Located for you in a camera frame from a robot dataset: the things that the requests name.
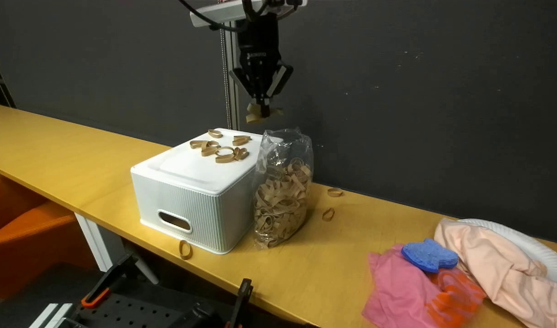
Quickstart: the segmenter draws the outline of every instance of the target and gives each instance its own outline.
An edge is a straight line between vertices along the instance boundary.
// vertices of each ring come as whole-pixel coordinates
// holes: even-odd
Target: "clear plastic bag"
[[[303,228],[312,178],[312,138],[299,129],[265,131],[256,177],[256,239],[263,246],[279,246]]]

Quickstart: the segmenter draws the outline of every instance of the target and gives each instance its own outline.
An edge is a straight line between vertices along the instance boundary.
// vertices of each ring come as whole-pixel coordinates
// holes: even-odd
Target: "floor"
[[[190,271],[186,271],[186,269],[183,269],[183,268],[179,268],[179,266],[161,259],[161,257],[155,257],[152,253],[143,253],[143,259],[146,259],[148,266],[159,277],[163,288],[183,291],[183,293],[190,293],[190,295],[196,295],[196,297],[201,297],[201,299],[210,299],[210,300],[214,300],[217,304],[228,304],[228,306],[225,306],[228,311],[234,308],[234,304],[237,300],[237,297],[234,293],[228,293],[228,291],[225,291],[225,290],[206,282],[205,279],[201,279],[201,277],[197,277],[197,275],[194,275],[194,273],[190,273]],[[46,293],[57,293],[57,291],[46,290],[46,291],[41,291],[37,295],[46,295]],[[32,299],[28,302],[34,304],[34,302],[41,302],[41,300],[43,300],[43,297]],[[0,306],[0,317],[3,317],[3,310],[6,313],[12,308],[10,308],[10,302],[0,302],[0,304],[3,304]],[[270,315],[268,311],[263,311],[263,310],[259,310],[256,306],[248,306],[245,326],[246,328],[248,326],[301,328],[301,324],[287,322],[287,321],[277,319],[277,317]]]

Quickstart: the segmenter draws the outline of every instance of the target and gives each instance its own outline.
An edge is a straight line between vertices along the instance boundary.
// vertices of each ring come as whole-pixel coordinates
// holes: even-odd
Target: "wooden tabletop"
[[[441,213],[314,184],[308,224],[287,244],[259,248],[246,237],[228,255],[196,248],[141,224],[130,167],[168,146],[0,105],[0,173],[79,211],[125,239],[237,291],[254,279],[261,308],[317,326],[370,326],[363,308],[374,290],[368,255],[432,237]],[[334,220],[323,213],[334,208]],[[474,326],[521,326],[487,300]]]

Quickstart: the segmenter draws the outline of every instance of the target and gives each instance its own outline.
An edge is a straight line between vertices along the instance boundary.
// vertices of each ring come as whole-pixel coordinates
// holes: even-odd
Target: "pink cloth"
[[[376,280],[365,317],[379,328],[459,328],[481,308],[485,291],[461,269],[425,275],[401,248],[370,257]]]
[[[527,326],[557,328],[557,284],[545,266],[529,259],[509,239],[459,220],[445,218],[436,240],[459,253],[487,295]]]
[[[370,255],[376,291],[372,293],[365,317],[379,328],[434,328],[427,315],[430,302],[439,290],[429,277],[403,259],[401,248],[383,255]]]

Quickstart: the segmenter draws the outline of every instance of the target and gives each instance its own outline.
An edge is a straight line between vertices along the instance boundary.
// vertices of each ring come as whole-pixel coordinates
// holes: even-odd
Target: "white box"
[[[254,173],[261,135],[219,129],[194,140],[234,146],[236,135],[250,135],[245,160],[219,164],[203,157],[190,140],[132,167],[141,220],[163,233],[185,239],[214,253],[228,253],[254,224]]]

